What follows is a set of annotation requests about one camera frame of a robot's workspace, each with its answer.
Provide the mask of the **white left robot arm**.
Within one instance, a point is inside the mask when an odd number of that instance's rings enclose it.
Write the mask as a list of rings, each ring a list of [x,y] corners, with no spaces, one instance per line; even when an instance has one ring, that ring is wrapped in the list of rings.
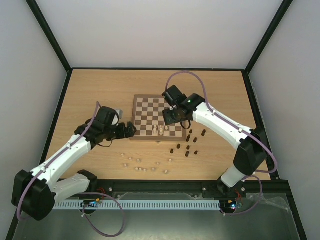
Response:
[[[135,135],[137,129],[132,122],[119,122],[121,114],[121,110],[97,105],[93,117],[80,125],[51,158],[29,172],[21,170],[15,176],[11,202],[17,207],[19,220],[23,219],[22,213],[37,221],[43,220],[56,203],[77,194],[93,194],[98,187],[98,178],[93,173],[80,170],[64,180],[61,176],[103,141],[112,142]]]

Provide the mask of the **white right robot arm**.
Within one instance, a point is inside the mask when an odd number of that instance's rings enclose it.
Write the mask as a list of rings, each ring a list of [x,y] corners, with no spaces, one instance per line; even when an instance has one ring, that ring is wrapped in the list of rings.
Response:
[[[212,130],[225,139],[236,153],[233,165],[219,178],[218,191],[229,196],[236,189],[236,184],[251,176],[267,158],[267,151],[262,147],[266,134],[261,128],[251,129],[228,118],[219,111],[210,109],[205,98],[193,93],[187,97],[175,85],[162,93],[169,108],[162,111],[166,125],[195,121]]]

